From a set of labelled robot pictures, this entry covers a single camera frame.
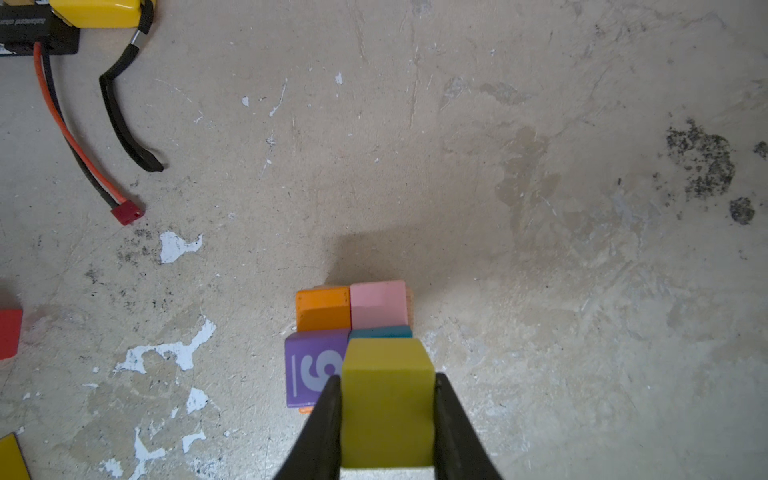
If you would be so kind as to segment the pink wooden block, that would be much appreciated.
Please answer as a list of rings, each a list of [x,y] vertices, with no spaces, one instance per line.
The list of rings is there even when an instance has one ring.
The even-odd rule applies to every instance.
[[[408,288],[403,280],[350,286],[353,330],[409,326]]]

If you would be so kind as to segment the purple number block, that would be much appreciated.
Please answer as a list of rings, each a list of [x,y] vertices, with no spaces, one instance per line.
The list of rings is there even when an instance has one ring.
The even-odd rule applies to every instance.
[[[284,341],[286,405],[314,406],[328,379],[340,375],[350,329],[295,332]]]

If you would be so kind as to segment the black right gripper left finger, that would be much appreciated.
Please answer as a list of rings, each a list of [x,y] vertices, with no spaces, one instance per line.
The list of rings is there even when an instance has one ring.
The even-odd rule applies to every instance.
[[[339,480],[341,419],[341,379],[333,375],[274,479]]]

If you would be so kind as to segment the orange wooden block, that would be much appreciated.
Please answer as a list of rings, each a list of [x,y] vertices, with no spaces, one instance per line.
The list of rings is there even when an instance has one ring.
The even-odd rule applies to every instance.
[[[348,286],[322,286],[298,291],[295,305],[298,332],[351,328]]]

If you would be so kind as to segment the lime green wooden cube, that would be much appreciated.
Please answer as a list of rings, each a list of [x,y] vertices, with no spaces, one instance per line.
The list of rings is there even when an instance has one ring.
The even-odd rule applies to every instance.
[[[351,340],[341,374],[341,465],[431,467],[435,383],[434,365],[419,340]]]

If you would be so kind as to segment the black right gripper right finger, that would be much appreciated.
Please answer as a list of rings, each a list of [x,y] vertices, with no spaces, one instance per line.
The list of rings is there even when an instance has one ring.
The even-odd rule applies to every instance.
[[[433,410],[434,478],[501,479],[444,373],[436,374]]]

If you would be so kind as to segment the teal wooden cube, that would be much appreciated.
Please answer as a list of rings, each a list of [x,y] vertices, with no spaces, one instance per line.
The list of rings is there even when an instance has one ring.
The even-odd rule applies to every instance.
[[[377,339],[377,338],[412,338],[413,332],[409,326],[391,326],[365,329],[353,329],[348,339]]]

